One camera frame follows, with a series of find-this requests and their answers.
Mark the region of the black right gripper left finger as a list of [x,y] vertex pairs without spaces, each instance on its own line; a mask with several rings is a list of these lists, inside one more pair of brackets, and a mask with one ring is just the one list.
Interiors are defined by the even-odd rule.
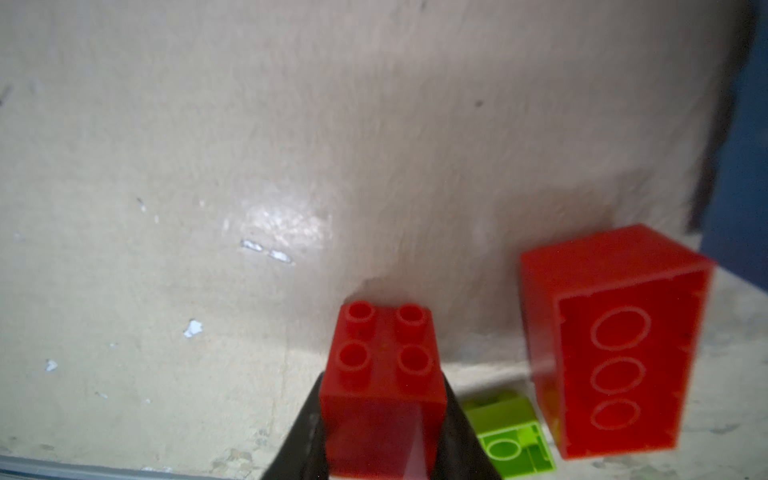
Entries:
[[275,458],[264,471],[264,480],[328,480],[325,426],[321,415],[320,373]]

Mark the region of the green lego plate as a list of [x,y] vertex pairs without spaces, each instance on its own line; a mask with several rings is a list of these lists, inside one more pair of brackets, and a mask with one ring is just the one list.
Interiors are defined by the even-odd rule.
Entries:
[[552,473],[556,464],[531,402],[500,391],[461,404],[479,443],[502,479]]

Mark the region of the small red brick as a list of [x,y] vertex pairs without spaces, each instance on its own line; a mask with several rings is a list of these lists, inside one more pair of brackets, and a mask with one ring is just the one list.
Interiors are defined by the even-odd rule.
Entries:
[[343,305],[319,402],[331,475],[428,478],[447,410],[431,312]]

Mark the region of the red lego brick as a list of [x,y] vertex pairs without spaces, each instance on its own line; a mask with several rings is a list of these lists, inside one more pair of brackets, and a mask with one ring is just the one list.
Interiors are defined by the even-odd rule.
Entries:
[[674,448],[713,261],[638,224],[519,267],[536,399],[562,457]]

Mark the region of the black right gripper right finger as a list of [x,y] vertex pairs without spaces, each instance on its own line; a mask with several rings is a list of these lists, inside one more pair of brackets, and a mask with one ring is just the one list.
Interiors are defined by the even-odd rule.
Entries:
[[432,480],[500,480],[463,412],[447,377],[443,376],[447,407],[440,436]]

